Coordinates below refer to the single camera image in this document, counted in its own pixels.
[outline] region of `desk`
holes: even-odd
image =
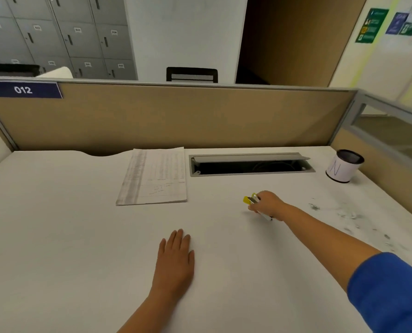
[[[0,333],[115,332],[147,296],[159,241],[178,228],[192,235],[196,270],[168,332],[367,332],[287,226],[248,212],[242,197],[272,190],[411,264],[412,215],[361,173],[347,185],[328,179],[330,147],[186,150],[186,168],[189,154],[269,152],[300,152],[316,173],[188,175],[187,203],[127,207],[115,201],[131,151],[8,156],[0,163]]]

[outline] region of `paper document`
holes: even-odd
[[[187,201],[184,147],[133,150],[117,206]]]

